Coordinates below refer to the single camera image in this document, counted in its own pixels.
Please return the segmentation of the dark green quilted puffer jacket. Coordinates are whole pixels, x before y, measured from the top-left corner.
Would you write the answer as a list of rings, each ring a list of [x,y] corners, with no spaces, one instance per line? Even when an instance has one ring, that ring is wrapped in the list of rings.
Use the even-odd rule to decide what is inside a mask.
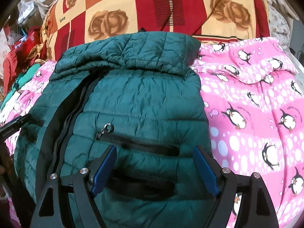
[[[193,162],[211,153],[199,76],[201,43],[137,32],[65,51],[30,109],[15,172],[37,202],[53,173],[77,173],[109,145],[117,159],[95,199],[107,227],[202,227],[214,204]]]

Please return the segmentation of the red clothes pile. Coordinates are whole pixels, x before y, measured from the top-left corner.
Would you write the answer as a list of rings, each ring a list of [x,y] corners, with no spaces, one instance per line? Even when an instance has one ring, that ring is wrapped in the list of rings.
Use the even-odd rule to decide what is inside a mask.
[[[47,50],[41,41],[41,27],[32,27],[28,38],[12,49],[3,61],[3,94],[6,96],[20,73],[26,72],[37,59],[46,60]]]

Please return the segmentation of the green garment at bedside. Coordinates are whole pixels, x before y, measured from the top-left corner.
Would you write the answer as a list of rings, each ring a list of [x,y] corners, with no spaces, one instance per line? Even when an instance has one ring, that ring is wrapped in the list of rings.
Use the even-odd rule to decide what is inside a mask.
[[[36,63],[33,66],[31,66],[27,72],[25,73],[20,73],[16,79],[16,81],[13,83],[10,91],[8,92],[8,94],[6,95],[6,97],[4,98],[4,101],[2,102],[1,105],[1,110],[5,107],[5,104],[10,100],[10,98],[13,96],[13,94],[20,90],[22,86],[24,86],[27,82],[29,82],[33,76],[35,75],[35,73],[38,71],[38,69],[40,68],[41,64]]]

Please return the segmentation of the pink penguin print blanket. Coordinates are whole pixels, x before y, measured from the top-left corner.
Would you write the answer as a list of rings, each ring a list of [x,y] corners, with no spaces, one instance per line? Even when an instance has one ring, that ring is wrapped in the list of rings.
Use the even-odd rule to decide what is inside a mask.
[[[201,43],[190,67],[201,82],[208,155],[236,174],[261,174],[279,227],[293,227],[303,213],[303,91],[295,65],[270,37]]]

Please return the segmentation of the red orange rose blanket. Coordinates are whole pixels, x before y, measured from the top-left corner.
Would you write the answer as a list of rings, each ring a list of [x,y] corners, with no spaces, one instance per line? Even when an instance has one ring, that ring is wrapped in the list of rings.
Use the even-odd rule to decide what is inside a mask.
[[[41,28],[47,56],[123,33],[178,32],[201,42],[269,36],[266,0],[58,0]]]

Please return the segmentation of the floral beige bed sheet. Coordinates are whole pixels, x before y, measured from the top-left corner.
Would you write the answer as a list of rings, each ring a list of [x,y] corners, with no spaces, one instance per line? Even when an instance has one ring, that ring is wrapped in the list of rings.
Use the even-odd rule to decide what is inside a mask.
[[[283,49],[289,48],[294,20],[286,14],[281,14],[270,4],[268,4],[268,13],[270,35],[279,40]]]

